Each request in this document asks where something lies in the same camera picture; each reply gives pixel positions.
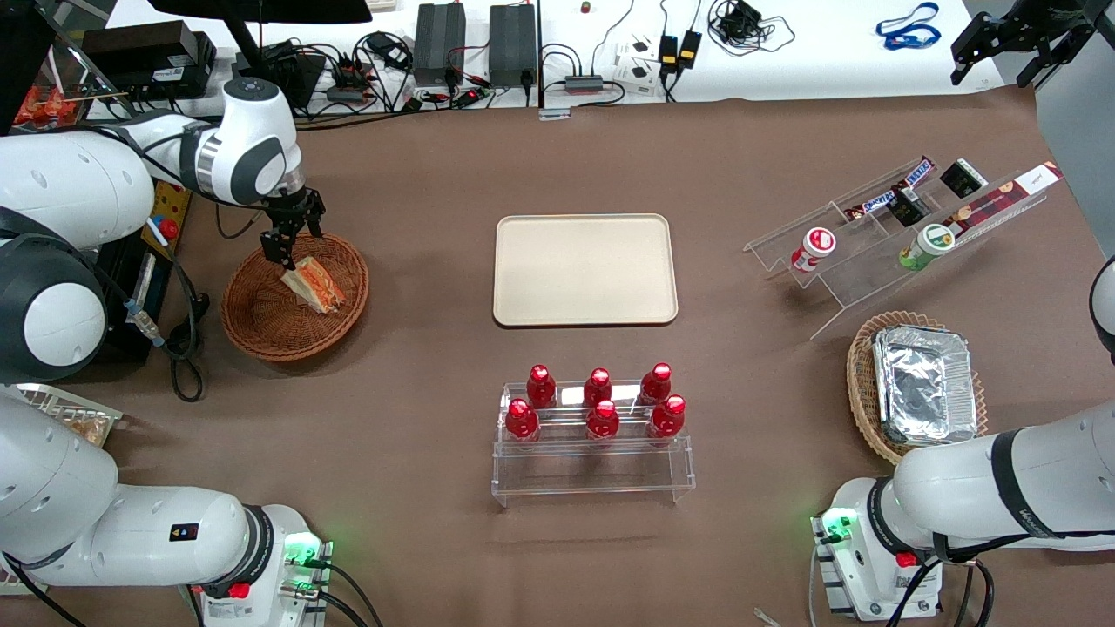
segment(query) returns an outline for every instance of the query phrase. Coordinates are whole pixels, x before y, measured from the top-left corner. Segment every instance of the blue lanyard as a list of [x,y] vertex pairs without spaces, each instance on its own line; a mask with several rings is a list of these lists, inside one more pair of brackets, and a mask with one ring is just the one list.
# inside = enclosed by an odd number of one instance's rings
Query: blue lanyard
[[[918,11],[929,9],[933,11],[930,16],[911,20]],[[883,38],[883,47],[888,50],[899,50],[901,48],[929,48],[941,38],[941,31],[929,26],[930,20],[937,17],[940,7],[937,2],[922,2],[918,8],[910,11],[904,18],[883,20],[875,25],[875,35]],[[914,31],[925,31],[929,37],[924,39],[913,35]]]

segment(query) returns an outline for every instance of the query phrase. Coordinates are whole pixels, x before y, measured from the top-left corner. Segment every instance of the aluminum foil container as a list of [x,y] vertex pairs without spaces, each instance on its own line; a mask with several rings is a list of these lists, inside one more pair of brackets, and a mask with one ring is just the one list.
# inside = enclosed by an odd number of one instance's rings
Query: aluminum foil container
[[978,433],[968,343],[958,334],[900,325],[875,334],[883,434],[896,444],[966,442]]

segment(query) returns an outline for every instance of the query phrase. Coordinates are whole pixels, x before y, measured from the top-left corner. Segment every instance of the red bottle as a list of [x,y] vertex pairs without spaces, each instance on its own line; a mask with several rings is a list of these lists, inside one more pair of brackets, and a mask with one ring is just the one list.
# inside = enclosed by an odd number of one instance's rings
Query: red bottle
[[686,426],[686,399],[671,394],[647,421],[647,437],[673,437]]
[[507,406],[507,417],[504,421],[507,437],[513,442],[537,442],[539,415],[522,398],[512,398]]
[[526,379],[526,398],[536,409],[558,405],[558,384],[554,383],[550,369],[539,364],[531,368],[531,377]]
[[584,421],[584,436],[589,440],[611,440],[619,431],[620,415],[611,401],[598,403]]
[[670,365],[656,364],[653,369],[643,375],[639,388],[639,405],[658,405],[670,395]]
[[612,399],[612,377],[608,370],[592,370],[589,380],[584,382],[584,406],[595,407],[601,401]]

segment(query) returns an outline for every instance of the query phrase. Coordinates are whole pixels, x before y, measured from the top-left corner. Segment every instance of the clear acrylic shelf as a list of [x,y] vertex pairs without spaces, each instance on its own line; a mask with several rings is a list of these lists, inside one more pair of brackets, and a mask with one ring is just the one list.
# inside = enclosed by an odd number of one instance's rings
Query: clear acrylic shelf
[[[1040,204],[1046,200],[1047,191],[1041,190],[1024,197],[987,221],[969,229],[957,239],[956,247],[941,259],[933,261],[919,272],[911,271],[899,263],[899,253],[909,245],[918,232],[928,224],[939,224],[954,214],[964,205],[982,197],[989,191],[1014,182],[1021,171],[992,181],[975,193],[957,197],[944,183],[940,173],[944,166],[941,162],[918,184],[918,195],[925,202],[931,214],[912,226],[903,226],[885,208],[879,208],[862,218],[850,220],[844,210],[862,204],[891,189],[911,172],[921,160],[912,161],[892,170],[885,175],[863,185],[843,196],[830,202],[798,220],[791,222],[749,242],[745,252],[753,252],[768,271],[788,272],[802,288],[814,281],[820,281],[840,306],[840,310],[828,319],[809,339],[815,339],[850,309],[870,316],[878,314],[883,301],[894,295],[910,281],[923,276],[940,276],[947,267],[954,267],[968,252],[983,243],[987,234],[995,228]],[[813,272],[798,272],[791,267],[789,258],[802,244],[805,233],[814,228],[823,226],[833,232],[836,238],[836,250],[822,259]]]
[[511,496],[544,494],[670,492],[680,500],[697,485],[689,435],[682,430],[675,437],[646,436],[653,407],[637,403],[639,383],[612,380],[620,431],[607,442],[584,437],[584,382],[559,383],[558,406],[537,409],[537,442],[507,440],[507,407],[512,398],[526,398],[526,384],[506,384],[493,443],[492,495],[505,508]]

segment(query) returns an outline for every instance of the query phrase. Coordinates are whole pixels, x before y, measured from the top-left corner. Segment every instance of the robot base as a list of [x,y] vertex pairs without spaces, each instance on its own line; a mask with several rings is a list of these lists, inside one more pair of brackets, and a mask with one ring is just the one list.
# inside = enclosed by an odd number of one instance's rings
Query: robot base
[[263,575],[243,599],[213,599],[202,595],[205,627],[299,627],[308,606],[316,602],[281,596],[284,582],[313,582],[314,570],[289,563],[295,557],[320,558],[321,540],[310,532],[306,520],[285,505],[264,505],[274,525],[271,558]]
[[[860,620],[886,620],[905,595],[918,567],[901,568],[875,538],[867,519],[867,493],[874,480],[855,479],[841,486],[832,508],[812,519],[814,541],[828,607],[834,614],[854,614]],[[844,540],[822,544],[822,538],[837,533]],[[910,597],[903,618],[927,618],[940,610],[941,566],[932,571]]]

